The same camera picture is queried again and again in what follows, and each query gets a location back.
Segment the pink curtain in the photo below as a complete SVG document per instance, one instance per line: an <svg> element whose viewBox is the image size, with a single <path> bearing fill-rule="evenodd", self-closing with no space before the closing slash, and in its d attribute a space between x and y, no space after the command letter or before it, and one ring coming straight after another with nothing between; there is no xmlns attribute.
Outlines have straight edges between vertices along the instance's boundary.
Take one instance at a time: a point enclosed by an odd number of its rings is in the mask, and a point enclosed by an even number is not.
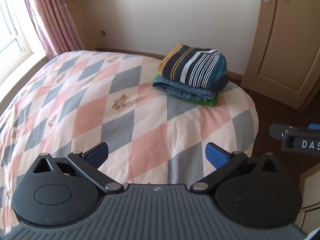
<svg viewBox="0 0 320 240"><path fill-rule="evenodd" d="M65 52L84 50L84 44L64 0L25 2L48 59Z"/></svg>

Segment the pink grey checkered quilt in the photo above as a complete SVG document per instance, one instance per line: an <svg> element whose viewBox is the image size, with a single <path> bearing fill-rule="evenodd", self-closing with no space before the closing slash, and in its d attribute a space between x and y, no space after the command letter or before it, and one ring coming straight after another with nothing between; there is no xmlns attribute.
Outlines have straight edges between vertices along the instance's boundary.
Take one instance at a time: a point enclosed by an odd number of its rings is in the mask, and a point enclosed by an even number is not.
<svg viewBox="0 0 320 240"><path fill-rule="evenodd" d="M76 51L43 66L1 115L1 235L18 221L11 196L40 153L65 157L100 142L101 172L126 184L190 185L213 172L209 142L251 155L259 121L234 83L215 106L197 105L152 86L159 60Z"/></svg>

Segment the white cabinet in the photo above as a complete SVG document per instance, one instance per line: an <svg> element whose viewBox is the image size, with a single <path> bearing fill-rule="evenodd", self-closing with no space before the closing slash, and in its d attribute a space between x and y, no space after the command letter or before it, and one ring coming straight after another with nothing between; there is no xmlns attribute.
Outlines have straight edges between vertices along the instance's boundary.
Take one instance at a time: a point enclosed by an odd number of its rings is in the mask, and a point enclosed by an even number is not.
<svg viewBox="0 0 320 240"><path fill-rule="evenodd" d="M320 220L320 163L300 176L299 189L303 204L295 225L304 233L311 233L319 228Z"/></svg>

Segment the white framed window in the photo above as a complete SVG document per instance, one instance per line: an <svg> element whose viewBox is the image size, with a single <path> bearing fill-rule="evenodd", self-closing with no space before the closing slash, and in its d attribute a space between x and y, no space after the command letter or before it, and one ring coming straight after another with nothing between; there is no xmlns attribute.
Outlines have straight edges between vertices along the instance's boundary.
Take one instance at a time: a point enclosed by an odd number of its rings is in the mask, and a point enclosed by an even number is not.
<svg viewBox="0 0 320 240"><path fill-rule="evenodd" d="M30 55L30 47L14 24L7 0L1 0L1 63L17 66Z"/></svg>

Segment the navy striped shirt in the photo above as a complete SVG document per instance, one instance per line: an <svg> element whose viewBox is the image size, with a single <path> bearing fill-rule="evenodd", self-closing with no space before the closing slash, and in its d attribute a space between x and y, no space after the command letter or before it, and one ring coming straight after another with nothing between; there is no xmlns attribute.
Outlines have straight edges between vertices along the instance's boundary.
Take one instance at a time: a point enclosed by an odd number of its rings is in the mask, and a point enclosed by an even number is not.
<svg viewBox="0 0 320 240"><path fill-rule="evenodd" d="M157 71L166 79L216 93L228 83L227 61L220 51L181 43L161 61Z"/></svg>

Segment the beige wooden door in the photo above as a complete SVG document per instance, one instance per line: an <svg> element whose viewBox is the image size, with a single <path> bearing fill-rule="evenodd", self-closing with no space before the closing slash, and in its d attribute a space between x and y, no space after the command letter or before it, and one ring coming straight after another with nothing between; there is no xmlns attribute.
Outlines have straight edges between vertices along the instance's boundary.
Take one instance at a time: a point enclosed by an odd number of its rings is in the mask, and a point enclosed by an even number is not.
<svg viewBox="0 0 320 240"><path fill-rule="evenodd" d="M300 109L319 80L319 0L261 0L241 86Z"/></svg>

